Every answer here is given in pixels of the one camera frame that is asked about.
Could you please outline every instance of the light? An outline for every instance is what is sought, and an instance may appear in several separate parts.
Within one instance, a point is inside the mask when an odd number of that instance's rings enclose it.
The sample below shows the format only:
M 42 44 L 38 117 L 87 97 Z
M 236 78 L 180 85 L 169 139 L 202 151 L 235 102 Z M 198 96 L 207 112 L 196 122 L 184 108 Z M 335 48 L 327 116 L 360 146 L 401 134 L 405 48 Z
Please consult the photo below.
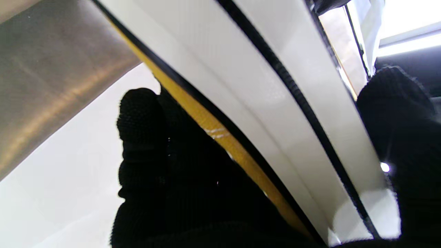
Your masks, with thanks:
M 384 172 L 389 172 L 389 171 L 390 171 L 390 167 L 389 167 L 388 164 L 386 164 L 386 163 L 380 163 L 380 166 L 381 166 L 381 169 L 382 169 Z
M 398 53 L 405 53 L 419 49 L 441 45 L 441 34 L 435 34 L 420 39 L 382 47 L 377 52 L 377 57 L 384 57 Z

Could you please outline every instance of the black rubber gasket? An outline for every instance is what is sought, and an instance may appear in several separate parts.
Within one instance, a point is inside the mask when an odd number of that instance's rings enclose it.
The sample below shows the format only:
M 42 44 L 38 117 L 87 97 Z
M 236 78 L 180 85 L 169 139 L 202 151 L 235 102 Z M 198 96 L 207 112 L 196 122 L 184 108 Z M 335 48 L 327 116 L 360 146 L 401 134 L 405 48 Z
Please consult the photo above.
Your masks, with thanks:
M 281 81 L 285 84 L 288 90 L 291 92 L 295 101 L 299 105 L 300 109 L 303 111 L 303 114 L 309 121 L 312 129 L 315 132 L 318 140 L 320 141 L 323 149 L 328 155 L 329 160 L 331 161 L 335 171 L 340 177 L 341 182 L 343 183 L 346 191 L 351 198 L 352 203 L 356 207 L 361 219 L 363 220 L 364 225 L 367 230 L 372 234 L 374 239 L 381 239 L 378 234 L 375 226 L 370 219 L 366 208 L 364 207 L 358 192 L 356 191 L 351 179 L 348 176 L 348 173 L 343 167 L 337 153 L 332 146 L 329 137 L 325 133 L 323 127 L 318 121 L 317 116 L 309 105 L 303 93 L 300 91 L 299 87 L 295 83 L 294 79 L 291 77 L 285 66 L 273 52 L 273 50 L 266 43 L 264 38 L 260 35 L 257 29 L 253 26 L 253 24 L 248 20 L 248 18 L 242 13 L 239 7 L 232 0 L 216 0 L 218 4 L 227 12 L 227 14 L 231 17 L 231 19 L 237 24 L 237 26 L 243 31 L 243 33 L 248 37 L 248 39 L 253 43 L 253 45 L 257 48 L 257 50 L 262 54 L 262 56 L 266 59 L 268 64 L 274 69 L 277 73 Z
M 148 56 L 167 76 L 175 81 L 181 88 L 183 88 L 189 95 L 191 95 L 196 101 L 202 104 L 210 113 L 212 113 L 227 129 L 228 131 L 240 142 L 240 144 L 247 150 L 251 157 L 261 167 L 267 177 L 280 191 L 282 196 L 288 202 L 290 207 L 297 214 L 299 219 L 305 225 L 313 239 L 320 243 L 325 244 L 323 239 L 317 233 L 314 226 L 309 221 L 303 210 L 297 204 L 292 197 L 291 193 L 282 183 L 280 178 L 276 175 L 274 170 L 260 154 L 251 141 L 242 133 L 242 131 L 209 99 L 207 99 L 201 92 L 199 92 L 194 86 L 192 86 L 185 78 L 183 78 L 178 72 L 165 63 L 158 55 L 150 50 L 144 43 L 142 43 L 136 36 L 134 36 L 124 25 L 122 25 L 98 0 L 92 0 L 98 8 L 104 13 L 104 15 L 146 56 Z

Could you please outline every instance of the yellow tape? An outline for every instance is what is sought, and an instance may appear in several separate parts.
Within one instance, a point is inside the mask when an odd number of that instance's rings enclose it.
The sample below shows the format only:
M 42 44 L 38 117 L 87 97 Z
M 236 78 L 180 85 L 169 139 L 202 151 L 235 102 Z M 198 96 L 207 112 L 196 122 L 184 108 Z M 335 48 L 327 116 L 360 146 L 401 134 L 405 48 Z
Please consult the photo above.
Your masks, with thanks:
M 300 233 L 312 239 L 302 221 L 294 210 L 263 172 L 256 161 L 250 156 L 245 148 L 233 135 L 217 120 L 204 106 L 191 97 L 176 82 L 169 78 L 149 57 L 147 57 L 137 46 L 135 46 L 116 26 L 121 36 L 126 40 L 133 52 L 153 72 L 161 85 L 176 99 L 182 108 L 198 123 L 204 130 L 221 130 L 216 132 L 215 140 L 231 154 L 233 159 L 243 168 L 248 176 L 263 190 L 269 200 L 276 206 L 286 222 Z

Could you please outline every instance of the gloved finger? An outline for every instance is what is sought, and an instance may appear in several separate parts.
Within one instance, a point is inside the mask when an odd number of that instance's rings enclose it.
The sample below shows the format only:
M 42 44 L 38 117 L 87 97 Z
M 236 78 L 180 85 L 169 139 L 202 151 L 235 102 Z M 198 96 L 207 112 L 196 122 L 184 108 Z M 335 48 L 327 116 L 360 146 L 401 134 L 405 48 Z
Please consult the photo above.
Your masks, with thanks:
M 167 120 L 168 164 L 177 181 L 216 186 L 219 164 L 228 154 L 185 112 L 164 88 L 158 101 Z
M 117 127 L 123 141 L 119 195 L 125 202 L 116 214 L 113 247 L 167 230 L 166 122 L 157 95 L 145 88 L 128 91 L 121 100 Z
M 119 171 L 121 193 L 163 185 L 167 135 L 157 95 L 146 88 L 128 91 L 121 100 L 116 125 L 123 141 L 123 162 Z

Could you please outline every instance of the white surface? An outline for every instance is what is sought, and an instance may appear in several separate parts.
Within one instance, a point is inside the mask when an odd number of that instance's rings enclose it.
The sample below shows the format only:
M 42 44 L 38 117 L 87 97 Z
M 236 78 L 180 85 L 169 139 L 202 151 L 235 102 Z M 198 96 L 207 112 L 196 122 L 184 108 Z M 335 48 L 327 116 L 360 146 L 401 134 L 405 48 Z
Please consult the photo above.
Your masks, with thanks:
M 384 175 L 378 166 L 380 162 L 358 111 L 314 28 L 312 18 L 308 11 L 302 10 L 305 9 L 304 3 L 291 0 L 236 2 L 302 90 L 380 235 L 389 237 L 390 233 L 397 233 L 398 213 L 387 215 L 377 210 L 379 206 L 396 210 L 395 199 L 385 189 Z M 361 230 L 345 229 L 349 224 L 344 222 L 348 218 L 344 207 L 337 209 L 333 222 L 334 227 L 347 232 L 344 236 L 347 239 L 341 240 L 362 237 Z
M 370 236 L 291 94 L 219 5 L 204 0 L 101 2 L 241 128 L 325 240 L 329 229 L 342 241 Z M 248 3 L 269 14 L 251 21 L 262 28 L 325 123 L 362 199 L 373 209 L 383 197 L 379 161 L 306 6 L 290 0 Z
M 428 37 L 423 37 L 416 40 L 380 48 L 378 50 L 378 57 L 390 56 L 439 45 L 441 45 L 441 34 L 435 34 Z
M 440 0 L 386 0 L 380 38 L 441 21 Z
M 354 26 L 360 26 L 367 61 L 366 66 L 369 71 L 375 71 L 374 63 L 380 44 L 379 31 L 382 28 L 385 0 L 355 0 L 348 3 L 348 8 Z
M 119 101 L 159 84 L 141 64 L 50 136 L 0 182 L 0 247 L 108 247 L 122 199 Z

